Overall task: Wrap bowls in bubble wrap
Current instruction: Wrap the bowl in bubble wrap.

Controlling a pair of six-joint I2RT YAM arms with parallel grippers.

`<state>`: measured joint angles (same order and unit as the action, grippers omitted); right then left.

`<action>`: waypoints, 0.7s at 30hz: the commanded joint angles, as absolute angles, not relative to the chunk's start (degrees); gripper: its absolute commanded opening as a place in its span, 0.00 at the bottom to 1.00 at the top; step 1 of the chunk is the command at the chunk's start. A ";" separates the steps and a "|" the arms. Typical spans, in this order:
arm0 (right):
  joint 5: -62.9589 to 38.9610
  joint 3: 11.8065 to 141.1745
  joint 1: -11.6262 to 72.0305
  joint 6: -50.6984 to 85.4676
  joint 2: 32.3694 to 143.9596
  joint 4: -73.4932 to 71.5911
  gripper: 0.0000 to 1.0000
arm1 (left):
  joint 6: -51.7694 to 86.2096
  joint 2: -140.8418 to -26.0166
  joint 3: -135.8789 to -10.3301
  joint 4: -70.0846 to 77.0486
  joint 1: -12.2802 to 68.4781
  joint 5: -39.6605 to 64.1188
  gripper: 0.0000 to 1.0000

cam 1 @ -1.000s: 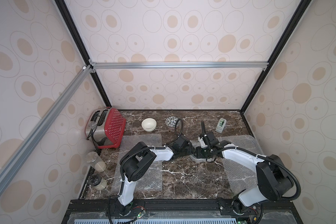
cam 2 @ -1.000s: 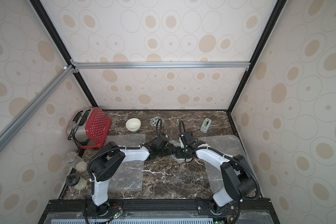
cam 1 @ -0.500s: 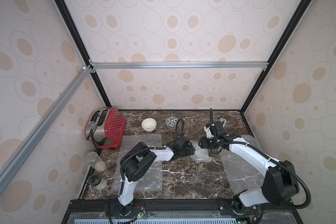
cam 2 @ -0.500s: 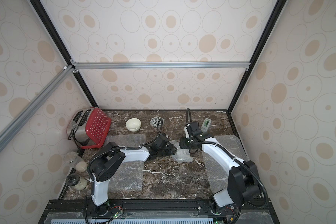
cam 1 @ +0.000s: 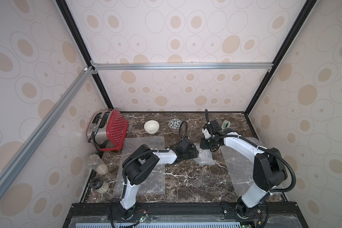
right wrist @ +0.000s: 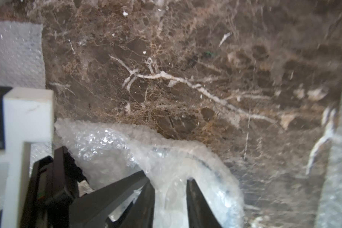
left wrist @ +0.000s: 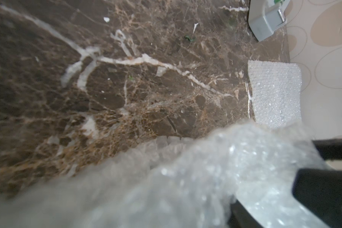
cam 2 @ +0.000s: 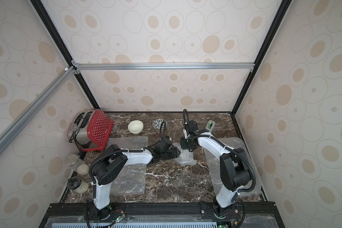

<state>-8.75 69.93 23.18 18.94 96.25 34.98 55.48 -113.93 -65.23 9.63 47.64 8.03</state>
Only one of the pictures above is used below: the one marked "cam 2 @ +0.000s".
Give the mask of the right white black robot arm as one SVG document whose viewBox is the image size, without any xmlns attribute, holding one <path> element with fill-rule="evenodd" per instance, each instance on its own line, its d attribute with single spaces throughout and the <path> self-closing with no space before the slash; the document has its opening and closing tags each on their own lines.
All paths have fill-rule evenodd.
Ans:
<svg viewBox="0 0 342 228">
<path fill-rule="evenodd" d="M 242 192 L 252 192 L 256 186 L 256 174 L 242 148 L 233 148 L 206 132 L 180 139 L 183 150 L 203 147 L 219 160 L 220 179 L 223 186 L 216 195 L 219 208 L 233 204 Z"/>
</svg>

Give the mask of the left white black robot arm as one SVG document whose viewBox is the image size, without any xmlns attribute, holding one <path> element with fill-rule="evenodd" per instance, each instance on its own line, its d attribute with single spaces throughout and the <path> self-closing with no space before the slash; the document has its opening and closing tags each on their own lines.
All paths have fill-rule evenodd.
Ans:
<svg viewBox="0 0 342 228">
<path fill-rule="evenodd" d="M 111 182 L 125 166 L 157 163 L 178 158 L 180 154 L 180 150 L 172 144 L 166 144 L 162 148 L 144 147 L 140 150 L 121 149 L 116 144 L 111 145 L 94 159 L 89 167 L 95 207 L 102 210 L 110 205 Z"/>
</svg>

